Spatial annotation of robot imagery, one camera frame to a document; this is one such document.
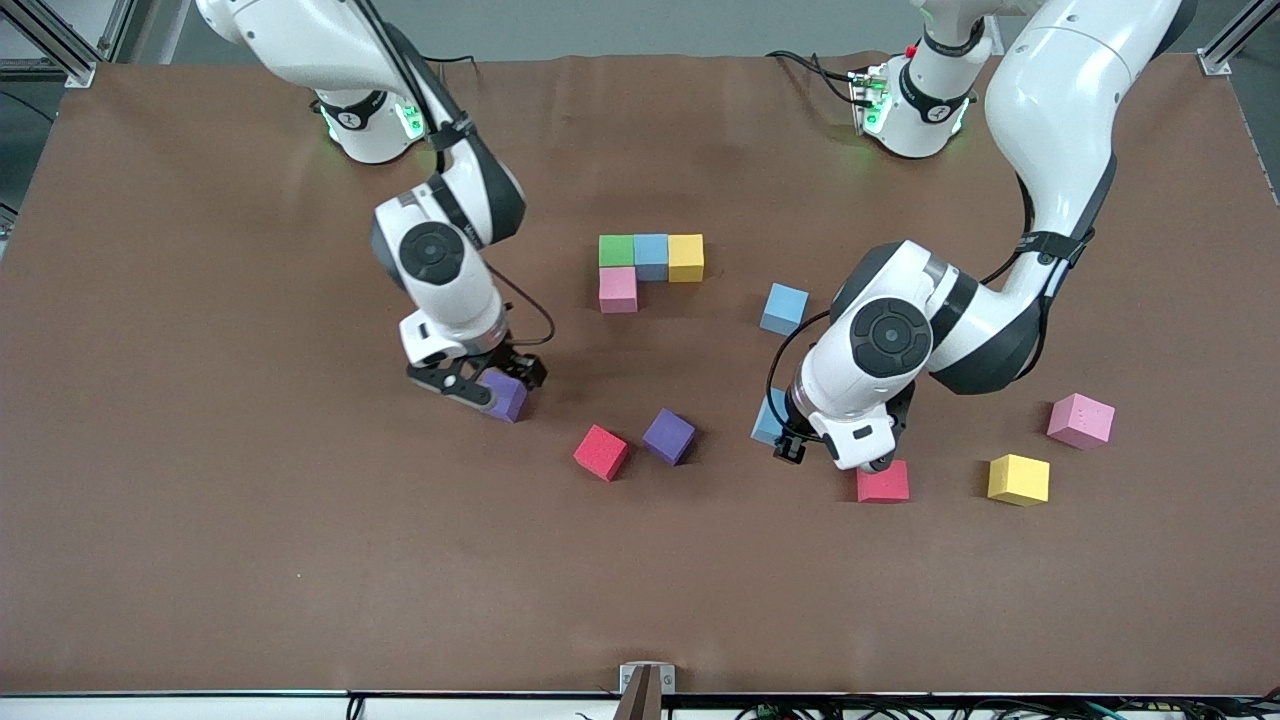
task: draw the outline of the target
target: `toy block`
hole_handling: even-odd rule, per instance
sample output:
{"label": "toy block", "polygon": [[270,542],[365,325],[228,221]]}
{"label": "toy block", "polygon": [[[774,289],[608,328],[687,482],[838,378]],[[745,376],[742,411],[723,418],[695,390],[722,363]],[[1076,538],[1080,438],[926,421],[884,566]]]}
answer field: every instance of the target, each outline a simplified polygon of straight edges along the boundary
{"label": "toy block", "polygon": [[764,304],[764,315],[760,316],[760,327],[783,336],[794,333],[804,322],[804,306],[808,302],[808,292],[773,283],[769,300]]}
{"label": "toy block", "polygon": [[703,236],[667,236],[667,282],[703,282]]}
{"label": "toy block", "polygon": [[636,313],[640,297],[635,268],[600,268],[600,313]]}
{"label": "toy block", "polygon": [[1048,502],[1048,462],[1018,455],[992,460],[987,497],[1023,507]]}
{"label": "toy block", "polygon": [[520,411],[525,407],[525,400],[529,398],[529,388],[525,387],[525,383],[489,368],[480,375],[480,384],[489,388],[497,397],[493,407],[484,411],[485,415],[506,423],[520,420]]}
{"label": "toy block", "polygon": [[612,483],[613,475],[618,474],[618,468],[627,459],[627,441],[600,425],[591,425],[582,443],[573,451],[573,460],[596,478]]}
{"label": "toy block", "polygon": [[667,233],[636,236],[636,279],[640,282],[667,281]]}
{"label": "toy block", "polygon": [[666,407],[644,433],[644,443],[667,465],[680,464],[689,443],[694,441],[694,427]]}
{"label": "toy block", "polygon": [[1116,409],[1080,393],[1053,404],[1048,437],[1080,450],[1102,447],[1111,439],[1111,420]]}
{"label": "toy block", "polygon": [[636,264],[636,247],[634,234],[602,234],[600,236],[600,266],[602,268],[630,268]]}
{"label": "toy block", "polygon": [[858,502],[895,503],[911,498],[911,488],[906,482],[906,462],[895,460],[879,473],[856,473]]}
{"label": "toy block", "polygon": [[[773,398],[773,406],[778,409],[778,414],[785,418],[787,413],[786,393],[778,388],[771,388],[769,397]],[[782,424],[773,416],[773,411],[769,410],[769,401],[765,398],[760,401],[760,413],[755,416],[755,427],[751,428],[751,439],[773,447],[774,441],[780,437],[782,437]]]}

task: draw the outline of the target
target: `floor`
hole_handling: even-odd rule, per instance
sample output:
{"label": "floor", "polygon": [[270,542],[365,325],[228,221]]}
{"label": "floor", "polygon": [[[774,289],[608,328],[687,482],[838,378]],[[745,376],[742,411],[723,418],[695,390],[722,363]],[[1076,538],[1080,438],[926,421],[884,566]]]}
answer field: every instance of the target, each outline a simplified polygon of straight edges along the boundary
{"label": "floor", "polygon": [[[253,63],[244,47],[212,33],[189,0],[156,0],[140,29],[134,61]],[[1201,0],[1196,22],[1174,45],[1194,51],[1244,6],[1244,0]],[[481,60],[540,60],[562,55],[663,54],[763,55],[776,49],[847,54],[893,51],[916,40],[919,20],[902,0],[380,0],[388,20],[406,29],[428,55],[475,54]],[[1004,18],[1011,41],[1024,20]],[[1261,28],[1231,61],[1231,82],[1249,122],[1262,164],[1280,173],[1280,22]],[[58,82],[0,79],[12,94],[55,114]],[[0,202],[20,209],[49,136],[50,123],[0,95]],[[3,254],[0,233],[0,254]]]}

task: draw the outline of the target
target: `metal frame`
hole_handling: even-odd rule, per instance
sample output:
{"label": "metal frame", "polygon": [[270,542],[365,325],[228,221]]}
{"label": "metal frame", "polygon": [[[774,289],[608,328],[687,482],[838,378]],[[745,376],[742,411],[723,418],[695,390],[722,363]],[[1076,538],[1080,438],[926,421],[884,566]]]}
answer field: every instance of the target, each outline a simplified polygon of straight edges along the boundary
{"label": "metal frame", "polygon": [[93,83],[95,67],[106,58],[44,0],[0,0],[0,14],[67,73],[67,87]]}
{"label": "metal frame", "polygon": [[1208,45],[1196,50],[1201,70],[1206,76],[1231,74],[1229,60],[1244,47],[1249,36],[1262,27],[1262,23],[1267,22],[1276,10],[1280,10],[1280,0],[1252,0],[1208,41]]}

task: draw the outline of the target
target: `brown tabletop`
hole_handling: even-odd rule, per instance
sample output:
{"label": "brown tabletop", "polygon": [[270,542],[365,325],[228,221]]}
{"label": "brown tabletop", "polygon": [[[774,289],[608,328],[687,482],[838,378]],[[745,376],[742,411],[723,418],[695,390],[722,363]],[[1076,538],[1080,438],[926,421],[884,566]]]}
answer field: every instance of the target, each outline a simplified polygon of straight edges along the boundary
{"label": "brown tabletop", "polygon": [[[529,193],[486,255],[559,323],[516,425],[403,377],[369,227],[425,149],[348,161],[256,67],[68,94],[0,265],[0,688],[591,689],[635,659],[691,692],[1275,684],[1280,213],[1228,82],[1148,68],[1039,368],[920,383],[904,506],[748,437],[781,340],[756,323],[769,283],[820,309],[886,241],[998,265],[1021,208],[980,106],[908,161],[773,60],[448,82]],[[707,279],[604,316],[605,232],[705,233]],[[1044,437],[1071,392],[1117,407],[1110,446]],[[701,430],[689,464],[573,464],[663,406]],[[983,497],[1009,452],[1053,464],[1050,503]]]}

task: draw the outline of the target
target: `pink cube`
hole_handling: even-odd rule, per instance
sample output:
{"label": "pink cube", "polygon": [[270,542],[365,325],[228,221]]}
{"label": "pink cube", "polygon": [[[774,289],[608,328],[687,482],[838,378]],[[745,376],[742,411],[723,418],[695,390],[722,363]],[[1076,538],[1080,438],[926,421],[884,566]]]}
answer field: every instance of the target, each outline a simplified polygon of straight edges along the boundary
{"label": "pink cube", "polygon": [[635,313],[640,310],[636,269],[600,268],[600,313]]}
{"label": "pink cube", "polygon": [[879,473],[858,470],[858,502],[906,502],[911,489],[906,482],[906,461],[895,460]]}
{"label": "pink cube", "polygon": [[1111,439],[1111,420],[1116,409],[1080,393],[1070,395],[1053,405],[1048,437],[1078,447],[1093,450]]}

